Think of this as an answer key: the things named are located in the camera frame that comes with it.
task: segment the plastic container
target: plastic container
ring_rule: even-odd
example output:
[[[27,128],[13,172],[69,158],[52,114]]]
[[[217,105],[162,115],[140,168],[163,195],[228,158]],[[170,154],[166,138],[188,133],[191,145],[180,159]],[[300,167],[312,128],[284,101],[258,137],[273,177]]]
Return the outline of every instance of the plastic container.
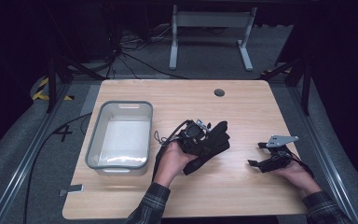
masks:
[[[86,154],[100,175],[147,171],[153,106],[144,101],[108,101],[101,106]]]

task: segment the metal bracket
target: metal bracket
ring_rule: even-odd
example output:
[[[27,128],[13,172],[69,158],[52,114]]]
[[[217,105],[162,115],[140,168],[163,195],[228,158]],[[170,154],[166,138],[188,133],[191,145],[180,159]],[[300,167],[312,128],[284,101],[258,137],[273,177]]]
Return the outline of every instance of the metal bracket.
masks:
[[[58,196],[62,197],[65,196],[68,193],[78,193],[83,192],[84,186],[83,185],[71,185],[68,187],[68,189],[60,189]]]
[[[267,147],[281,147],[298,140],[297,136],[272,135],[267,142]]]

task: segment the person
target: person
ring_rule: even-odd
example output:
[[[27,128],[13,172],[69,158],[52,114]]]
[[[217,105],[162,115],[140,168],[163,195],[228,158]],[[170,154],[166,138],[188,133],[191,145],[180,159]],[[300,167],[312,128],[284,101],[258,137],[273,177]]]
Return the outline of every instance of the person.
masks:
[[[176,141],[167,145],[153,182],[138,207],[128,216],[126,223],[160,223],[165,204],[170,196],[170,184],[185,166],[197,156],[186,154]],[[322,191],[307,171],[291,161],[285,168],[271,171],[287,178],[304,194],[303,203],[309,209],[308,222],[318,224],[352,223],[338,205]]]

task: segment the plaid sleeve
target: plaid sleeve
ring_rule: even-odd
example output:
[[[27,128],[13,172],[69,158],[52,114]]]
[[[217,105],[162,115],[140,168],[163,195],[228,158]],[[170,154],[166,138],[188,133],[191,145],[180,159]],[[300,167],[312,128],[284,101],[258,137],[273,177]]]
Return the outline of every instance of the plaid sleeve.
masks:
[[[159,223],[171,191],[157,183],[152,183],[138,207],[125,223]]]
[[[303,203],[309,209],[310,223],[352,223],[339,206],[324,191],[316,192],[305,197]]]

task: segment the wooden table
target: wooden table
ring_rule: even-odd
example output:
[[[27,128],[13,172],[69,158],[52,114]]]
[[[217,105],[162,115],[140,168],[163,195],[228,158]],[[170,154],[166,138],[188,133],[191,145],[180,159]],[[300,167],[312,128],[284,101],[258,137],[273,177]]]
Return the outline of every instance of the wooden table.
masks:
[[[225,95],[214,94],[221,89]],[[262,174],[248,159],[270,157],[257,147],[274,135],[290,135],[266,81],[246,80],[108,80],[102,83],[81,149],[72,185],[84,191],[67,195],[68,219],[125,218],[150,185],[159,144],[151,136],[149,168],[141,176],[98,175],[85,163],[101,105],[109,100],[147,101],[153,105],[152,133],[168,137],[186,119],[212,126],[228,122],[230,149],[197,172],[179,175],[171,184],[165,217],[223,217],[305,214],[299,191],[286,179]],[[293,143],[287,145],[297,154]]]

